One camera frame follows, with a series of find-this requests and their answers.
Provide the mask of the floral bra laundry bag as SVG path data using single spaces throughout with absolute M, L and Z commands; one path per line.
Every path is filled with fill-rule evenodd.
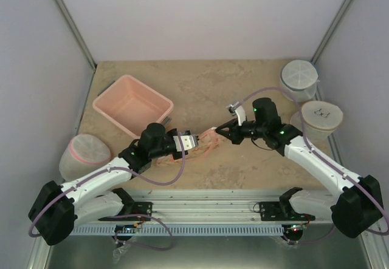
M 193 162 L 199 159 L 206 158 L 213 150 L 218 149 L 226 139 L 216 133 L 216 127 L 207 129 L 198 137 L 199 146 L 191 149 L 185 156 L 185 162 Z M 182 159 L 175 160 L 172 155 L 161 157 L 156 160 L 155 166 L 163 167 L 170 166 L 176 163 L 181 164 Z

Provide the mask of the pink plastic bin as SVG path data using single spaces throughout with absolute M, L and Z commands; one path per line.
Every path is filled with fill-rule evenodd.
M 170 99 L 131 75 L 115 80 L 92 106 L 132 138 L 139 138 L 150 123 L 162 123 L 174 108 Z

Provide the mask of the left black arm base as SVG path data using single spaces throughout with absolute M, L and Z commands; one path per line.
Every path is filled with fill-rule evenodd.
M 135 221 L 147 222 L 149 219 L 146 216 L 151 216 L 153 211 L 152 202 L 134 202 L 130 208 L 128 205 L 124 206 L 116 217 L 103 217 L 99 221 Z

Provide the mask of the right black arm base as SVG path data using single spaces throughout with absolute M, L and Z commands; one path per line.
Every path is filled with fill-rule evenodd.
M 315 216 L 296 213 L 291 207 L 284 208 L 280 202 L 258 202 L 257 212 L 262 221 L 314 221 Z

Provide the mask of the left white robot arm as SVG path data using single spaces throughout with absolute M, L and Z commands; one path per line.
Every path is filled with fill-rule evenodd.
M 168 155 L 185 161 L 188 150 L 197 145 L 197 137 L 190 131 L 167 131 L 160 123 L 149 124 L 140 138 L 101 168 L 62 184 L 47 182 L 28 213 L 32 222 L 29 236 L 56 245 L 74 228 L 95 220 L 152 220 L 150 208 L 143 208 L 117 185 L 134 178 L 157 185 L 143 176 L 152 161 Z

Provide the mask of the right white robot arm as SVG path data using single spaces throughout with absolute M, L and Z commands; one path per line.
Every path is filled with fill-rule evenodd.
M 316 148 L 296 127 L 284 124 L 275 103 L 259 98 L 252 103 L 249 121 L 241 103 L 228 106 L 235 118 L 218 126 L 216 133 L 239 145 L 246 138 L 264 140 L 267 147 L 304 168 L 328 195 L 292 188 L 279 198 L 279 213 L 286 220 L 298 215 L 330 218 L 345 236 L 355 238 L 381 219 L 388 219 L 380 184 L 373 176 L 361 177 Z

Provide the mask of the blue-trimmed cylindrical laundry bag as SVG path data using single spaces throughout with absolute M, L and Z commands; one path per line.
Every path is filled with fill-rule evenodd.
M 284 96 L 302 103 L 313 99 L 317 91 L 318 72 L 315 66 L 305 60 L 288 62 L 280 73 L 280 88 Z

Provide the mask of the beige-trimmed cylindrical laundry bag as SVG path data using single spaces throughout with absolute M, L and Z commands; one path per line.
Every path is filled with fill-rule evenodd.
M 296 112 L 290 124 L 302 131 L 304 122 L 307 138 L 315 143 L 326 140 L 343 121 L 343 111 L 336 105 L 325 101 L 309 101 L 301 107 L 302 116 Z

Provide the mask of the pink-trimmed cylindrical laundry bag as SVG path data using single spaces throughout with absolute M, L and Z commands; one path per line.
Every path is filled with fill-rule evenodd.
M 78 179 L 111 160 L 111 151 L 99 138 L 90 134 L 78 134 L 64 151 L 59 171 L 65 181 Z

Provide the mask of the aluminium mounting rail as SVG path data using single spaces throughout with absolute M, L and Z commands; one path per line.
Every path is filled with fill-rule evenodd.
M 189 223 L 281 223 L 298 221 L 262 221 L 258 202 L 279 202 L 281 190 L 126 190 L 135 202 L 152 202 L 153 217 L 172 224 Z M 315 216 L 311 223 L 331 223 L 335 200 L 323 190 L 301 190 L 290 198 L 296 213 Z

